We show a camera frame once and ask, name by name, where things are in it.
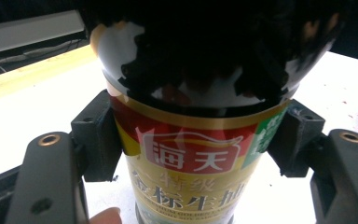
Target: bottle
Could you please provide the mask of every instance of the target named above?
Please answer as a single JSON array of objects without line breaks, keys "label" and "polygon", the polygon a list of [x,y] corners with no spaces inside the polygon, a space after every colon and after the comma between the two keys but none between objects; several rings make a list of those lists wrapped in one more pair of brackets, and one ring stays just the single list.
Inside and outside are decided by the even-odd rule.
[{"label": "bottle", "polygon": [[140,223],[232,222],[349,3],[86,1]]}]

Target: haitian logo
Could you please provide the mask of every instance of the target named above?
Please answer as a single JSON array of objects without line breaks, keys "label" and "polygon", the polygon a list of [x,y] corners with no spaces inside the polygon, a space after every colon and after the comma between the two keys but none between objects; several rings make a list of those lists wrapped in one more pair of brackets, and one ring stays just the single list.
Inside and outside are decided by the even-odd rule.
[{"label": "haitian logo", "polygon": [[201,133],[145,134],[147,159],[158,166],[189,174],[219,174],[230,171],[237,159],[243,136],[218,140]]}]

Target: white surface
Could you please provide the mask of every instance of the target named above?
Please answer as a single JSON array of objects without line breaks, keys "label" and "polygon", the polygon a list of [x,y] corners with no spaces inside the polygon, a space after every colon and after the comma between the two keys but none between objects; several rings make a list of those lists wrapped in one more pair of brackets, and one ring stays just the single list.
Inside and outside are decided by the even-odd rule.
[{"label": "white surface", "polygon": [[[28,142],[40,134],[70,132],[70,121],[106,86],[97,62],[0,98],[0,173],[20,165]],[[327,122],[324,132],[358,132],[358,60],[327,53],[304,79],[296,98]],[[125,160],[112,183],[86,184],[91,216],[119,206],[123,223],[136,223]],[[281,177],[264,155],[236,210],[235,223],[315,223],[310,175]]]}]

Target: bottle label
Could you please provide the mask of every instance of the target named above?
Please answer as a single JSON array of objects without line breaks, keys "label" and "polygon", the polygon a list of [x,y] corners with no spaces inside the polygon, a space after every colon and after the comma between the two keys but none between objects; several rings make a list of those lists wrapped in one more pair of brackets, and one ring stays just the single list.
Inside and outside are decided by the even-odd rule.
[{"label": "bottle label", "polygon": [[143,105],[113,87],[109,92],[147,224],[227,224],[287,106],[206,119]]}]

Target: finger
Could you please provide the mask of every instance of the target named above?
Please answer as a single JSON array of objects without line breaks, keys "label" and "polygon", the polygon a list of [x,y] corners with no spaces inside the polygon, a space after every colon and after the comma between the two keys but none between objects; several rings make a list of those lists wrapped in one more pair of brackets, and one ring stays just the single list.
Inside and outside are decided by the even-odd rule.
[{"label": "finger", "polygon": [[89,220],[89,224],[122,224],[120,209],[108,208]]}]

